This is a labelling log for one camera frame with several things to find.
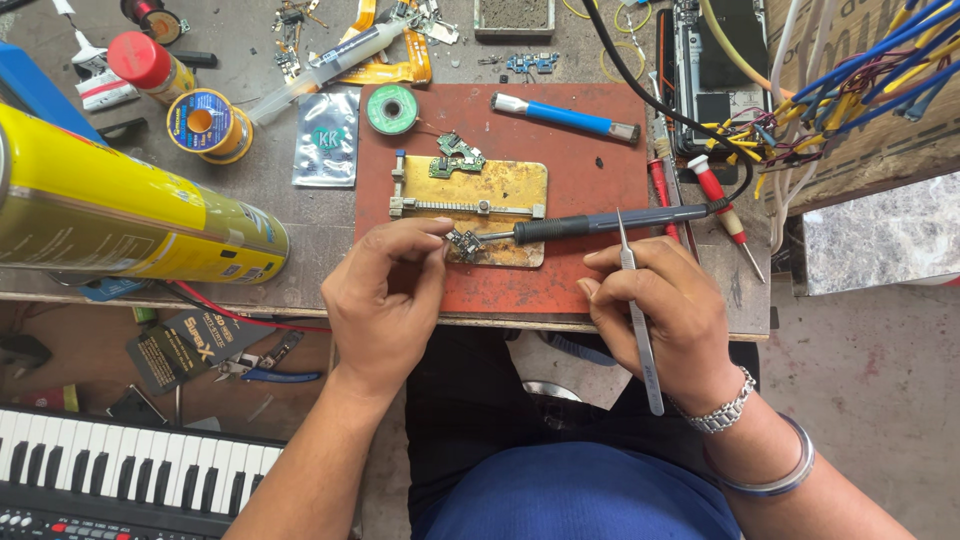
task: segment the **red cap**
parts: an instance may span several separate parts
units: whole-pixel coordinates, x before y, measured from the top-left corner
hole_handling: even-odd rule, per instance
[[[139,32],[124,32],[110,42],[107,63],[117,77],[138,88],[151,89],[170,75],[170,53]]]

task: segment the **red heat-resistant mat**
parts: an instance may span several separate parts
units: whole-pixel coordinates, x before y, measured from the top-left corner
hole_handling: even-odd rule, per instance
[[[382,135],[367,121],[363,105],[376,88],[364,86],[361,94],[355,239],[390,221],[388,207],[394,192],[390,171],[396,166],[396,149],[410,156],[440,156],[437,137],[450,131],[479,148],[488,160],[546,165],[547,217],[647,207],[644,104],[626,85],[430,85],[413,89],[421,120],[402,135]],[[638,122],[643,134],[639,144],[631,146],[522,115],[494,112],[490,98],[496,91],[618,122]],[[597,158],[603,161],[602,169],[595,163]],[[645,235],[646,230],[630,232],[631,239]],[[540,268],[450,263],[441,310],[585,313],[587,302],[576,281],[593,273],[583,265],[583,255],[613,244],[619,244],[619,234],[547,242]]]

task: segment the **blue circuit board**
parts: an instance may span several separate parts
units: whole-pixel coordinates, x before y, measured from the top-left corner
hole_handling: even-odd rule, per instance
[[[507,59],[507,67],[516,73],[530,73],[536,67],[537,73],[553,73],[553,64],[560,59],[560,53],[524,53],[512,55]]]

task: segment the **fingers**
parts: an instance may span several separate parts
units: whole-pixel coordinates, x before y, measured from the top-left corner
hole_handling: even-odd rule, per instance
[[[684,293],[716,286],[693,256],[669,236],[646,238],[632,242],[630,247],[634,250],[637,268],[653,270]],[[584,257],[584,265],[598,272],[615,272],[620,268],[620,246],[611,246]]]
[[[343,278],[360,296],[382,297],[394,261],[440,250],[444,246],[442,235],[452,229],[453,222],[448,218],[401,219],[378,226],[349,251],[341,263],[347,268]]]
[[[577,283],[584,290],[584,294],[587,295],[593,325],[597,327],[600,337],[610,348],[613,357],[631,373],[641,373],[642,370],[639,368],[640,353],[636,347],[636,336],[626,317],[614,303],[600,305],[590,300],[593,294],[600,289],[600,283],[591,278],[583,278]]]
[[[446,265],[444,257],[449,244],[436,250],[423,260],[423,269],[417,286],[414,288],[414,303],[412,313],[423,320],[437,320],[440,313],[440,302],[444,299],[444,284],[446,283]]]
[[[677,288],[654,271],[621,270],[607,276],[590,297],[593,305],[606,307],[618,301],[636,301],[636,306],[650,316],[661,330],[676,329],[694,306]]]

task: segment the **pliers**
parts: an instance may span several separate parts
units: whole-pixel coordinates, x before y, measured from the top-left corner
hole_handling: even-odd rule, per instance
[[[273,369],[291,349],[300,343],[303,338],[301,331],[288,331],[283,339],[264,356],[245,355],[243,353],[231,356],[220,362],[217,371],[220,372],[214,382],[225,380],[231,375],[239,375],[241,380],[261,380],[264,382],[308,382],[320,378],[320,372],[310,373],[275,373]]]

